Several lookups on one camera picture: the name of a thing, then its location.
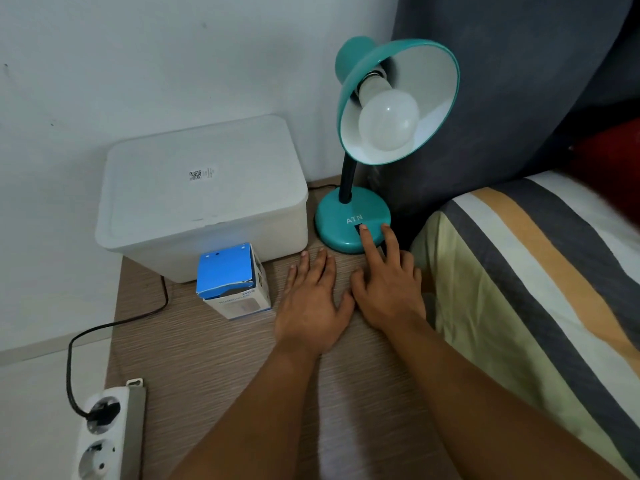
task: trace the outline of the forearm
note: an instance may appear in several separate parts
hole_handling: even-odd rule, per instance
[[[315,361],[315,355],[297,344],[276,345],[172,479],[292,478],[305,391]]]
[[[622,475],[446,344],[423,320],[387,334],[424,395],[460,473],[474,479]]]

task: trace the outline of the electrical socket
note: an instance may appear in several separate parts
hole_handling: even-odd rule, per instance
[[[82,419],[72,480],[137,480],[140,478],[142,434],[147,390],[142,379],[124,387],[105,389],[85,404],[90,411],[120,403],[120,412],[107,425]]]

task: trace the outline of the striped mattress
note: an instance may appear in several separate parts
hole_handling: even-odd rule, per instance
[[[412,245],[436,326],[503,386],[640,476],[640,232],[557,172],[448,202]]]

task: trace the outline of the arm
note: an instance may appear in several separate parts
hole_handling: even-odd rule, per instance
[[[458,471],[473,479],[619,479],[617,469],[467,361],[427,324],[420,270],[383,227],[387,258],[360,226],[371,279],[351,287],[364,317],[388,337],[424,396]]]
[[[305,392],[318,356],[347,327],[355,302],[333,305],[335,259],[305,251],[292,266],[275,320],[276,346],[216,425],[171,479],[286,479],[296,466]]]

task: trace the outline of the lamp base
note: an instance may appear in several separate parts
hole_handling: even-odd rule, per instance
[[[362,243],[358,226],[366,224],[376,246],[384,236],[380,226],[391,224],[391,213],[384,200],[362,187],[351,189],[351,201],[341,203],[340,188],[325,195],[316,210],[316,231],[327,247],[344,254],[360,254]]]

